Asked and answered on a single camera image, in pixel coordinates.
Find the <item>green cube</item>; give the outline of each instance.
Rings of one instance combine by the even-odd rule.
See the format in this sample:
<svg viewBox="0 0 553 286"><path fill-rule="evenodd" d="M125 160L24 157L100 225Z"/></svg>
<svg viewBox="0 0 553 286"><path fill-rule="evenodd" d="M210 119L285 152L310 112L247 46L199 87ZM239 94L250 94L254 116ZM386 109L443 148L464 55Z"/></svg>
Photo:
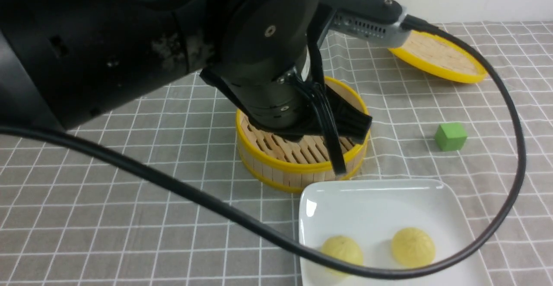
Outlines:
<svg viewBox="0 0 553 286"><path fill-rule="evenodd" d="M461 123L444 123L438 127L434 139L442 151L460 150L467 140L467 132Z"/></svg>

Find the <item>yellow bun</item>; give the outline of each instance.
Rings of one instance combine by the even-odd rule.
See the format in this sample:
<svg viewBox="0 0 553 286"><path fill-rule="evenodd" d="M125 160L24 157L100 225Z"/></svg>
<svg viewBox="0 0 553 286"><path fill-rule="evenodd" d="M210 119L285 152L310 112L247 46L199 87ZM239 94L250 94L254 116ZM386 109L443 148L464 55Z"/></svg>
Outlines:
<svg viewBox="0 0 553 286"><path fill-rule="evenodd" d="M357 264L358 266L363 264L363 252L361 251L361 247L359 247L356 241L347 236L337 235L327 239L322 245L321 252L327 256ZM328 270L333 274L347 276L347 274L336 270Z"/></svg>
<svg viewBox="0 0 553 286"><path fill-rule="evenodd" d="M436 247L426 232L417 228L405 228L395 233L391 240L394 259L407 268L427 266L436 257Z"/></svg>

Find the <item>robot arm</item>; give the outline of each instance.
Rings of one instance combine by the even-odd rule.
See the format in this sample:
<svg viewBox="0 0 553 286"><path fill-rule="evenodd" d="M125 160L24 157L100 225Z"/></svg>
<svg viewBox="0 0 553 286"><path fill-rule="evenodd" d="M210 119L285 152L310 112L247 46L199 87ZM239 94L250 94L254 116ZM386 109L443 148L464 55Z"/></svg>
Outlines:
<svg viewBox="0 0 553 286"><path fill-rule="evenodd" d="M331 154L338 135L362 142L371 118L324 88L324 36L331 29L398 47L409 34L399 27L404 9L392 0L0 4L4 121L75 128L202 69L202 79L256 127L287 140L322 135ZM336 169L341 153L334 150Z"/></svg>

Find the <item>square plate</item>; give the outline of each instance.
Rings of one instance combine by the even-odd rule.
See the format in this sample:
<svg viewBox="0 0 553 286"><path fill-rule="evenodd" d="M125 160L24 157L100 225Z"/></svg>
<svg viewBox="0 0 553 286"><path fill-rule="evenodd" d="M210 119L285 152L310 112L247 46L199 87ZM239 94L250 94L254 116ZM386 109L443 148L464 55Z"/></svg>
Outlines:
<svg viewBox="0 0 553 286"><path fill-rule="evenodd" d="M300 200L299 239L320 249L334 235L353 238L368 267L402 267L391 256L391 238L405 227L422 229L434 240L435 261L469 245L474 237L453 190L431 179L318 182ZM300 260L304 286L491 286L480 252L456 266L413 280L338 278L322 266Z"/></svg>

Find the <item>black cable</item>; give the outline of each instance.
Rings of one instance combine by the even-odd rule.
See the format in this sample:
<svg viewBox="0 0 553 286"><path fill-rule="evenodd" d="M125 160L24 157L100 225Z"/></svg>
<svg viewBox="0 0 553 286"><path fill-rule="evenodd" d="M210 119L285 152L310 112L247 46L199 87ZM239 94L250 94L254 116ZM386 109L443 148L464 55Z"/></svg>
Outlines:
<svg viewBox="0 0 553 286"><path fill-rule="evenodd" d="M362 266L354 266L347 262L336 260L335 258L326 256L321 252L318 252L312 248L306 247L297 243L293 239L286 237L286 235L281 234L280 232L272 229L271 227L257 221L250 215L243 213L242 211L227 205L226 203L220 201L219 199L206 194L188 184L184 184L181 181L164 174L158 170L150 168L136 160L133 160L127 156L123 156L118 152L107 149L105 147L99 146L93 142L83 140L81 138L73 137L62 132L56 132L52 130L45 130L39 128L29 127L28 125L19 125L19 124L9 124L2 123L0 124L0 133L8 134L12 136L19 136L24 138L29 138L32 140L41 140L50 144L55 144L58 146L63 146L68 149L73 149L83 154L87 154L99 160L102 160L108 164L121 168L133 175L148 180L163 189L174 192L177 195L180 195L198 205L201 205L214 213L222 215L223 217L236 222L237 224L245 227L249 231L260 235L267 241L274 243L275 245L285 249L286 251L292 252L300 257L306 258L312 262L318 263L320 265L332 268L334 270L339 270L345 273L364 276L367 278L376 278L382 280L404 280L407 278L417 278L420 276L426 276L429 274L436 273L438 271L449 268L460 261L463 261L474 252L476 252L484 243L494 234L498 229L500 224L503 222L510 209L513 207L517 195L520 192L522 187L524 172L526 170L526 148L524 144L523 129L520 124L520 119L517 114L517 110L511 99L509 92L507 91L505 85L500 79L499 75L489 64L488 61L474 48L470 47L468 44L464 43L462 40L455 38L454 36L443 32L442 30L427 24L427 22L419 20L417 18L412 18L411 16L405 19L403 26L406 29L413 29L420 32L428 32L429 34L434 34L436 36L441 36L450 42L453 42L460 48L466 50L471 54L482 66L488 71L490 77L496 83L499 91L501 92L507 109L511 118L513 119L513 127L515 130L515 136L517 140L517 154L518 154L518 168L513 182L513 187L507 196L505 204L499 210L498 215L491 221L490 225L476 238L474 242L468 245L462 251L450 256L445 260L431 264L430 266L416 268L411 270L387 270L387 269L378 269L378 268L368 268Z"/></svg>

